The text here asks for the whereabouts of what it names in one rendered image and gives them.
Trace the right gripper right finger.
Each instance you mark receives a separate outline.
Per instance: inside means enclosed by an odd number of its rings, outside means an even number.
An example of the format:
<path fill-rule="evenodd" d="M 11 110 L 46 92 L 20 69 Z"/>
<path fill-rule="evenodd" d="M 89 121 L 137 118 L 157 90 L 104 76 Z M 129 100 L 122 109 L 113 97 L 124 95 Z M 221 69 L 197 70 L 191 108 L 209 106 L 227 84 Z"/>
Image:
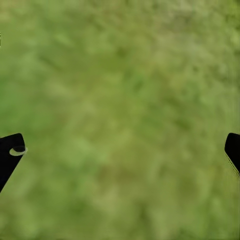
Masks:
<path fill-rule="evenodd" d="M 229 133 L 224 149 L 237 170 L 240 172 L 240 135 Z"/>

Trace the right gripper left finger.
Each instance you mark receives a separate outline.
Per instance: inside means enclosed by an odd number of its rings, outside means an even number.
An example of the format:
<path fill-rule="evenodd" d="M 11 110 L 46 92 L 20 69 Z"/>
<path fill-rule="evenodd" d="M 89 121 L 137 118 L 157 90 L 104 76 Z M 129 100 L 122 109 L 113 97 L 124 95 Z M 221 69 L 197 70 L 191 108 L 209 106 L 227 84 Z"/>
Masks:
<path fill-rule="evenodd" d="M 0 192 L 27 151 L 21 133 L 0 138 Z"/>

